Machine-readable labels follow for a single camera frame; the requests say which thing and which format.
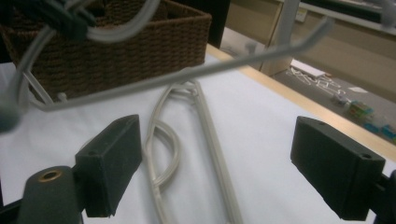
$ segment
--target white tablecloth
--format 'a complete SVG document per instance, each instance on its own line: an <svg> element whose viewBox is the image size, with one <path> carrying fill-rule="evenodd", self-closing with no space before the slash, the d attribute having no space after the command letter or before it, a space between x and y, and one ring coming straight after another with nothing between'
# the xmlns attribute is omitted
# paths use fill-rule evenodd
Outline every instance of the white tablecloth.
<svg viewBox="0 0 396 224"><path fill-rule="evenodd" d="M215 61L206 57L206 63ZM312 115L236 70L199 81L245 223L345 222L290 162L295 120L297 116ZM22 196L24 182L30 175L51 166L73 166L74 155L81 146L114 119L138 114L144 142L149 117L163 89L56 112L30 108L14 132L0 135L5 203ZM176 177L163 192L172 219L183 224L225 223L224 207L194 105L172 99L165 106L162 120L176 131L182 144ZM167 150L155 155L161 169L171 158ZM387 161L384 173L389 175L395 168L394 162ZM367 223L373 223L373 219L371 213ZM85 217L84 221L158 223L144 164L134 174L114 217Z"/></svg>

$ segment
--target wicker basket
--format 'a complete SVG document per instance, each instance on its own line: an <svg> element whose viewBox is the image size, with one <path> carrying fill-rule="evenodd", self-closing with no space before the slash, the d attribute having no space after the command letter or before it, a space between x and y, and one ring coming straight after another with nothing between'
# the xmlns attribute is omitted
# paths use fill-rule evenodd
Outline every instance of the wicker basket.
<svg viewBox="0 0 396 224"><path fill-rule="evenodd" d="M131 19L144 0L112 0L99 27L112 27ZM37 58L32 73L54 101L116 88L164 75L205 61L211 16L172 1L162 1L157 14L137 36L117 44L86 40L78 43L56 35ZM42 24L22 15L12 26L0 27L14 63L35 38Z"/></svg>

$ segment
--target gray rod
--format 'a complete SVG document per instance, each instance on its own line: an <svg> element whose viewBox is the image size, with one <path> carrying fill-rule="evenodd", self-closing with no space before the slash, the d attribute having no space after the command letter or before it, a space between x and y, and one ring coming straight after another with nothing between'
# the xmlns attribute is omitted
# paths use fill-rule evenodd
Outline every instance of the gray rod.
<svg viewBox="0 0 396 224"><path fill-rule="evenodd" d="M193 81L197 94L194 97L195 105L197 107L198 115L201 119L202 127L209 146L212 163L215 167L218 176L221 193L226 207L228 223L242 224L243 219L239 210L238 201L235 197L233 190L233 183L224 160L224 156L219 143L218 135L216 134L215 125L213 124L212 117L210 116L209 109L207 108L206 99L201 89L201 85L197 81Z"/></svg>
<svg viewBox="0 0 396 224"><path fill-rule="evenodd" d="M286 55L297 54L315 46L315 44L330 31L330 29L332 28L332 24L333 19L326 18L322 20L321 23L313 30L313 32L311 32L311 34L304 40L297 41L294 44L282 45L276 47L276 49L270 48L259 55L250 55L247 57L237 58L226 62L214 63L205 66L197 66L166 76L155 77L149 80L132 83L108 91L101 91L96 94L87 95L61 104L44 105L38 101L33 101L32 103L43 111L58 110L71 106L85 105L93 102L112 99L134 92L146 91L150 88L161 87L166 84L175 83L183 80L208 76L217 72L234 69L236 67L241 67L250 63L258 63L262 61L278 59Z"/></svg>
<svg viewBox="0 0 396 224"><path fill-rule="evenodd" d="M285 0L280 13L279 24L276 29L276 45L286 45L290 43L291 33L296 18L300 0Z"/></svg>

